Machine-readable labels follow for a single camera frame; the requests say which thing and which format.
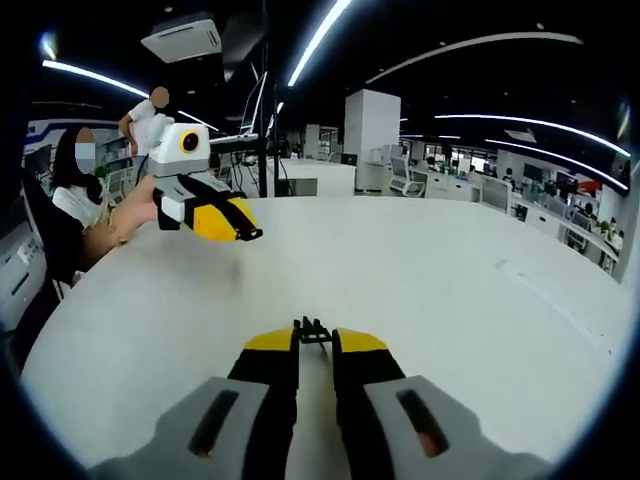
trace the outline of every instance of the person's hand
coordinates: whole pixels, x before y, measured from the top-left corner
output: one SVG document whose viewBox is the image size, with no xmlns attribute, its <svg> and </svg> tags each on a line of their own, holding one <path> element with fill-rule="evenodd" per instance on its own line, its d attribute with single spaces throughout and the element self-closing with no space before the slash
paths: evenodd
<svg viewBox="0 0 640 480">
<path fill-rule="evenodd" d="M 154 188 L 153 176 L 147 175 L 111 212 L 111 223 L 118 239 L 127 241 L 140 225 L 158 220 L 158 209 L 152 197 Z"/>
</svg>

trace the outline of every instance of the round table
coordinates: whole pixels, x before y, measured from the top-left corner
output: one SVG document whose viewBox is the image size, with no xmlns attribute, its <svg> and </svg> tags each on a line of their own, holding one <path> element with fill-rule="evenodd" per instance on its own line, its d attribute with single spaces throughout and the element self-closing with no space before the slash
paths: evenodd
<svg viewBox="0 0 640 480">
<path fill-rule="evenodd" d="M 378 336 L 407 376 L 475 412 L 500 447 L 552 462 L 615 381 L 631 294 L 514 218 L 433 199 L 251 206 L 264 236 L 249 243 L 145 225 L 45 325 L 24 385 L 83 465 L 142 447 L 165 411 L 226 377 L 246 341 L 302 315 Z M 289 478 L 345 477 L 332 408 L 327 360 L 301 346 Z"/>
</svg>

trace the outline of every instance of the ceiling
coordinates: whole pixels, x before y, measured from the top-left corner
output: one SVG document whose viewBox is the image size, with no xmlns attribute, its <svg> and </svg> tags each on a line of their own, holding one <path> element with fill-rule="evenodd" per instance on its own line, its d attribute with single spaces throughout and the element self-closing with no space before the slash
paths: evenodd
<svg viewBox="0 0 640 480">
<path fill-rule="evenodd" d="M 129 2 L 125 9 L 101 11 L 86 24 L 61 14 L 51 26 L 58 60 L 145 91 L 156 83 L 165 84 L 174 109 L 233 132 L 237 123 L 229 118 L 242 113 L 255 83 L 251 62 L 260 70 L 261 40 L 266 39 L 269 71 L 277 82 L 278 100 L 285 102 L 278 117 L 282 129 L 302 129 L 306 123 L 341 127 L 345 97 L 366 87 L 402 98 L 402 116 L 408 118 L 401 127 L 404 134 L 457 135 L 461 137 L 457 144 L 486 147 L 486 138 L 521 143 L 504 130 L 529 129 L 536 148 L 604 172 L 615 162 L 615 152 L 602 145 L 548 127 L 434 118 L 505 115 L 571 126 L 633 151 L 634 115 L 628 131 L 620 139 L 617 135 L 627 107 L 636 103 L 636 87 L 628 73 L 635 45 L 631 20 L 619 13 L 615 1 L 606 9 L 589 11 L 583 3 L 557 0 L 517 7 L 502 0 L 353 0 L 293 88 L 286 86 L 289 77 L 334 0 L 192 1 L 165 12 L 172 3 L 177 2 L 167 0 L 153 7 Z M 140 44 L 158 21 L 200 9 L 215 16 L 222 55 L 166 65 Z M 451 46 L 513 32 L 564 34 L 583 43 L 517 39 L 467 46 L 366 83 L 407 59 L 442 48 L 443 43 Z M 232 74 L 228 81 L 225 71 Z M 33 99 L 75 105 L 36 103 L 32 118 L 72 115 L 114 120 L 138 101 L 108 85 L 56 71 L 43 72 Z"/>
</svg>

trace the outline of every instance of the air conditioner unit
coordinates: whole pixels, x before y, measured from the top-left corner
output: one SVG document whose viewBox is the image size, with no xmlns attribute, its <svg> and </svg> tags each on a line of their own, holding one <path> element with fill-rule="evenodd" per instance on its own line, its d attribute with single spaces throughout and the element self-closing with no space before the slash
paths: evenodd
<svg viewBox="0 0 640 480">
<path fill-rule="evenodd" d="M 222 52 L 222 42 L 213 18 L 196 13 L 156 25 L 140 40 L 165 63 Z"/>
</svg>

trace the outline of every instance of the dark hair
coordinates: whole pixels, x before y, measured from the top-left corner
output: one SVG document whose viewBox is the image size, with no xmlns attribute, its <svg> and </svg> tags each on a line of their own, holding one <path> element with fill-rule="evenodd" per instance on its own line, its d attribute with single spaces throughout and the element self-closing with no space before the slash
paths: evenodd
<svg viewBox="0 0 640 480">
<path fill-rule="evenodd" d="M 100 205 L 102 185 L 93 175 L 82 173 L 76 162 L 76 139 L 83 127 L 68 128 L 60 137 L 53 161 L 51 186 L 69 188 L 85 187 L 87 197 L 96 205 Z"/>
</svg>

